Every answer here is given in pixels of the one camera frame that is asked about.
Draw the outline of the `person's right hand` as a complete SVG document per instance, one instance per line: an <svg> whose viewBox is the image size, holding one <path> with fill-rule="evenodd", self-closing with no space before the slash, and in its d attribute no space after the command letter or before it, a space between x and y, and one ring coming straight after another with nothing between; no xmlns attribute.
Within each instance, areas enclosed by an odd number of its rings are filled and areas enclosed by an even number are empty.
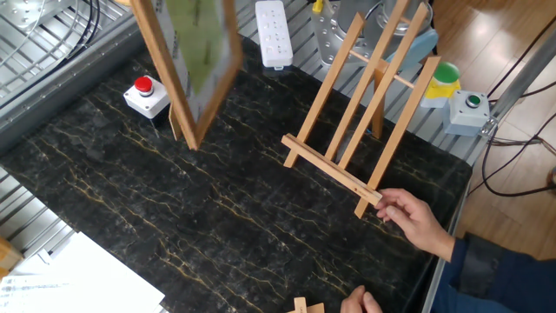
<svg viewBox="0 0 556 313"><path fill-rule="evenodd" d="M438 222L429 205L404 189L384 189L374 206L384 222L393 221L416 248L450 263L455 238Z"/></svg>

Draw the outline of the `person's left hand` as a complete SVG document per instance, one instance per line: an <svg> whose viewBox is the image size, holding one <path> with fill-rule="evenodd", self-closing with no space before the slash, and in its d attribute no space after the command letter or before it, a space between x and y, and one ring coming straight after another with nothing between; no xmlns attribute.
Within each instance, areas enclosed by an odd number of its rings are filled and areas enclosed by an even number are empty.
<svg viewBox="0 0 556 313"><path fill-rule="evenodd" d="M381 313L382 309L364 285L355 288L341 302L340 313Z"/></svg>

